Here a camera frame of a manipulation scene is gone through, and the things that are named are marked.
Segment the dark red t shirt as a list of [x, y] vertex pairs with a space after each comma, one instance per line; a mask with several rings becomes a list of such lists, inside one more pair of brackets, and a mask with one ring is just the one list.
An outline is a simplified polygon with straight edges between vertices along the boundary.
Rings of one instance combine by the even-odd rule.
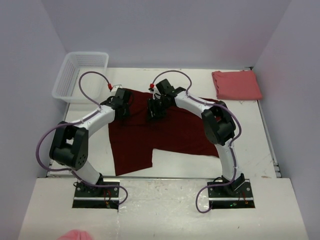
[[203, 121], [191, 112], [170, 107], [161, 119], [147, 119], [152, 94], [132, 90], [130, 116], [108, 125], [117, 176], [152, 167], [153, 150], [218, 157], [206, 138]]

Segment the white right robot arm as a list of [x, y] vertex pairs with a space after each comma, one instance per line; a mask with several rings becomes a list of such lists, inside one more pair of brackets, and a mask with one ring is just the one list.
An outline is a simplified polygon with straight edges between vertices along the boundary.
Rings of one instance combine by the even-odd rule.
[[223, 101], [205, 101], [188, 93], [183, 87], [174, 88], [167, 79], [150, 84], [152, 98], [147, 100], [147, 119], [156, 120], [166, 116], [166, 110], [177, 107], [187, 110], [202, 119], [207, 140], [215, 145], [222, 166], [223, 188], [236, 191], [245, 177], [238, 169], [238, 161], [233, 150], [236, 124], [233, 114]]

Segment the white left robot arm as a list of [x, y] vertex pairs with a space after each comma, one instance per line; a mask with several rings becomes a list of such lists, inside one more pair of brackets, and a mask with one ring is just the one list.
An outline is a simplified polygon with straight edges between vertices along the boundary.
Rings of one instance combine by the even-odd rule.
[[97, 187], [102, 175], [89, 162], [89, 138], [102, 127], [130, 115], [133, 93], [118, 88], [115, 95], [103, 101], [95, 111], [73, 122], [56, 126], [49, 157], [83, 183]]

